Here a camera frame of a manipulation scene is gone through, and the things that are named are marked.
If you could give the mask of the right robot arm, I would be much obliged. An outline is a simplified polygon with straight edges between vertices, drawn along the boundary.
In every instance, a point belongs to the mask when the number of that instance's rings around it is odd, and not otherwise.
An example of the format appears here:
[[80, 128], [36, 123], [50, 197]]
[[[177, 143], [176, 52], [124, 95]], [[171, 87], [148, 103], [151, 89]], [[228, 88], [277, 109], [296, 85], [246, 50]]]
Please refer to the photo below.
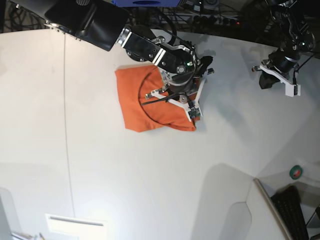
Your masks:
[[213, 57], [198, 58], [194, 47], [184, 40], [174, 44], [176, 30], [166, 42], [145, 25], [129, 26], [130, 13], [104, 0], [14, 0], [13, 4], [76, 39], [106, 51], [119, 44], [133, 60], [152, 63], [169, 74], [164, 89], [172, 96], [200, 92], [196, 79], [214, 73], [210, 67]]

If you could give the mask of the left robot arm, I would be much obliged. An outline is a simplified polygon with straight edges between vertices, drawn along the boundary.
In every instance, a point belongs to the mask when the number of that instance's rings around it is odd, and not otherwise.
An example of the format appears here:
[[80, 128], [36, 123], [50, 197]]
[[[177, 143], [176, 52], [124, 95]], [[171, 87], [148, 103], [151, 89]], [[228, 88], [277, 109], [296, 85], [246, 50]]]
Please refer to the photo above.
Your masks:
[[292, 86], [293, 94], [297, 95], [297, 75], [302, 68], [299, 60], [302, 54], [315, 49], [315, 36], [309, 31], [300, 0], [267, 0], [266, 4], [270, 7], [272, 19], [284, 34], [284, 41], [252, 71], [261, 72], [261, 89], [270, 89], [276, 83], [283, 83]]

